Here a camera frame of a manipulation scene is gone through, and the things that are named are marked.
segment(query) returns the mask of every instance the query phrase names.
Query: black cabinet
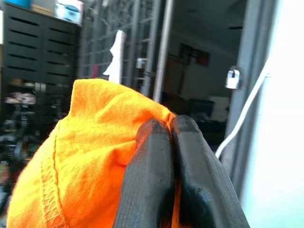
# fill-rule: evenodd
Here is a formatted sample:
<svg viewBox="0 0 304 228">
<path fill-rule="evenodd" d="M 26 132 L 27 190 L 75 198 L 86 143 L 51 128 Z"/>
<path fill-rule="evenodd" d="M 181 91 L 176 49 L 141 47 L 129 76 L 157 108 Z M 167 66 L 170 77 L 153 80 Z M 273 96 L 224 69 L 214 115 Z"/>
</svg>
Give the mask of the black cabinet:
<svg viewBox="0 0 304 228">
<path fill-rule="evenodd" d="M 48 133 L 57 119 L 54 105 L 59 101 L 63 114 L 69 110 L 79 26 L 11 4 L 4 15 L 1 116 L 12 110 L 5 96 L 28 89 L 37 99 L 35 125 Z"/>
</svg>

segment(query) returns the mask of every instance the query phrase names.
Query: rubber gripper pad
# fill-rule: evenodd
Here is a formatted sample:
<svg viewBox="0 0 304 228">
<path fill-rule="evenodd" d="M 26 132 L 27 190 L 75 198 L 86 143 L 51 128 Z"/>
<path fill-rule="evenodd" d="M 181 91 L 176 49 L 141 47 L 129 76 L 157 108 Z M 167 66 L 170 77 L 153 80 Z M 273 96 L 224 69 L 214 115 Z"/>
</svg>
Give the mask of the rubber gripper pad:
<svg viewBox="0 0 304 228">
<path fill-rule="evenodd" d="M 171 227 L 174 173 L 171 138 L 155 119 L 137 132 L 137 149 L 127 166 L 114 228 Z"/>
<path fill-rule="evenodd" d="M 185 115 L 171 123 L 182 180 L 180 223 L 194 228 L 248 228 L 229 176 Z"/>
</svg>

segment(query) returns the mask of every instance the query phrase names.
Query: metal grid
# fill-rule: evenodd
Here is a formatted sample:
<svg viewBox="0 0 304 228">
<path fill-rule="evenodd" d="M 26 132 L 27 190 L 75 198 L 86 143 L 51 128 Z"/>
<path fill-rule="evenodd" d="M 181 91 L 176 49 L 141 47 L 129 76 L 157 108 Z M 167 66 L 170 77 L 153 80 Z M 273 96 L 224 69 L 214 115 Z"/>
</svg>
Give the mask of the metal grid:
<svg viewBox="0 0 304 228">
<path fill-rule="evenodd" d="M 139 91 L 144 75 L 155 71 L 152 66 L 161 2 L 110 0 L 105 6 L 104 0 L 86 6 L 78 77 L 91 78 L 94 66 L 98 66 L 98 77 L 107 79 L 103 72 L 112 61 L 109 50 L 117 31 L 122 30 L 126 33 L 122 84 Z M 147 59 L 145 70 L 135 68 L 138 58 Z"/>
</svg>

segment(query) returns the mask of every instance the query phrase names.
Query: stitching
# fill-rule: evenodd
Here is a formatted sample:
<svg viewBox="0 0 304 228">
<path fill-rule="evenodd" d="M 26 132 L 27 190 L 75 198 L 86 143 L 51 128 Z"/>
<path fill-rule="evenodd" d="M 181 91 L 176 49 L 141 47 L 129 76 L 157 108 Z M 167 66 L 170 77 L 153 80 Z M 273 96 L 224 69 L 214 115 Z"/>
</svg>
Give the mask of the stitching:
<svg viewBox="0 0 304 228">
<path fill-rule="evenodd" d="M 53 141 L 53 152 L 44 152 L 41 161 L 42 209 L 44 212 L 44 222 L 47 228 L 68 228 L 66 219 L 62 214 L 57 171 L 55 168 L 56 142 L 59 126 L 60 121 L 57 124 L 56 132 L 54 132 L 56 135 Z"/>
</svg>

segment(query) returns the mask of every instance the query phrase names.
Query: orange cloth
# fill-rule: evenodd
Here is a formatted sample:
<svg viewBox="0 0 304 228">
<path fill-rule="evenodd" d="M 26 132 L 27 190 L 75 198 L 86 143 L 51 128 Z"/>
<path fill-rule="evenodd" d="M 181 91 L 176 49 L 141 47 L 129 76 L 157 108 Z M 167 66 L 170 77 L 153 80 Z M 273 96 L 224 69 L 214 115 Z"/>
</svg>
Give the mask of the orange cloth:
<svg viewBox="0 0 304 228">
<path fill-rule="evenodd" d="M 8 227 L 112 227 L 137 130 L 151 118 L 170 126 L 174 114 L 122 85 L 75 81 L 68 116 L 18 180 Z"/>
</svg>

